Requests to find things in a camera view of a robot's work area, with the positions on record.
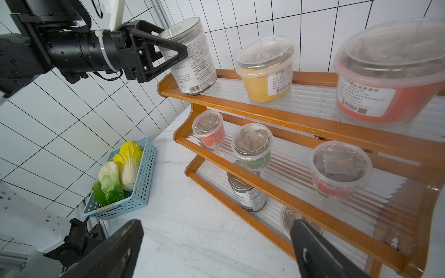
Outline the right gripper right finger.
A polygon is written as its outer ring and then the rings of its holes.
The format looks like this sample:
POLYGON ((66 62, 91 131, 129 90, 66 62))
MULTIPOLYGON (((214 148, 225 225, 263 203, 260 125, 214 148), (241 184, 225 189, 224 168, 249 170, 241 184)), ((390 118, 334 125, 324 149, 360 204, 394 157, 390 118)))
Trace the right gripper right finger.
POLYGON ((366 278, 368 275, 339 252, 303 219, 295 220, 290 236, 303 278, 366 278))

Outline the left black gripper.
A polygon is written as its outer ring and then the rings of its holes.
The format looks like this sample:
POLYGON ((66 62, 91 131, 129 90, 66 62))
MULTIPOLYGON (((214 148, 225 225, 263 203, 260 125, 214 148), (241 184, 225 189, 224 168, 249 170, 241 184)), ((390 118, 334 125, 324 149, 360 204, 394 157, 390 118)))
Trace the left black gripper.
POLYGON ((115 31, 121 68, 130 81, 149 82, 188 57, 185 45, 157 36, 163 28, 145 20, 126 22, 115 31))

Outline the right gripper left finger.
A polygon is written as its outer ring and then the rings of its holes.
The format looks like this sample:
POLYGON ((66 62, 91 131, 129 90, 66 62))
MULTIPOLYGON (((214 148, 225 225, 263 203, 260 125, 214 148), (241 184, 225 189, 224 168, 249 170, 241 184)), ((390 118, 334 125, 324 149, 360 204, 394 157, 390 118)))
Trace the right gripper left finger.
POLYGON ((131 278, 143 236, 141 221, 130 220, 61 277, 131 278))

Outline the tall white-lid seed jar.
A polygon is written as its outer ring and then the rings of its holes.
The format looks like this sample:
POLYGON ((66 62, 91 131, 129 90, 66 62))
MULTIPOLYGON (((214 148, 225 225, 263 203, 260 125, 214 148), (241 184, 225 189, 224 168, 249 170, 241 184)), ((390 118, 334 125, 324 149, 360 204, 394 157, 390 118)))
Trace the tall white-lid seed jar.
POLYGON ((187 47, 187 58, 170 67, 184 95, 195 96, 214 85, 217 80, 216 68, 199 17, 179 22, 159 36, 187 47))

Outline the yellow seed cup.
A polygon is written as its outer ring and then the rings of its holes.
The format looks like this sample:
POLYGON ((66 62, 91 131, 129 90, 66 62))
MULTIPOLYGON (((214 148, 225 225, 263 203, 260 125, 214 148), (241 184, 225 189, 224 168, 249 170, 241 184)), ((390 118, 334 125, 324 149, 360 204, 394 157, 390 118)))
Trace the yellow seed cup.
POLYGON ((237 55, 235 71, 250 101, 268 103, 286 96, 292 88, 295 56, 293 41, 283 35, 264 38, 244 48, 237 55))

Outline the red seed cup top shelf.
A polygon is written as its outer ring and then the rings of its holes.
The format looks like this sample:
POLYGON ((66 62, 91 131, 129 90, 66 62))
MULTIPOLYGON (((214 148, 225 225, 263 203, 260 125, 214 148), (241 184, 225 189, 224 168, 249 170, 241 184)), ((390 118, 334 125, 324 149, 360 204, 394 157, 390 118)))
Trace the red seed cup top shelf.
POLYGON ((445 20, 367 28, 341 45, 334 69, 341 119, 370 127, 405 125, 445 86, 445 20))

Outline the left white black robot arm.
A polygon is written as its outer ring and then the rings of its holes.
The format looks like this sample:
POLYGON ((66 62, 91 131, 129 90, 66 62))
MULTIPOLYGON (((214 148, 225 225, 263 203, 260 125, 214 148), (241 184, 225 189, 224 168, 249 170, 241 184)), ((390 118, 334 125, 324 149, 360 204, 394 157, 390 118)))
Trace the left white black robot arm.
POLYGON ((124 1, 95 1, 108 29, 93 30, 80 1, 8 1, 19 32, 1 35, 1 95, 9 98, 57 68, 69 83, 89 74, 105 81, 122 76, 149 82, 188 56, 183 44, 161 37, 143 20, 124 22, 124 1))

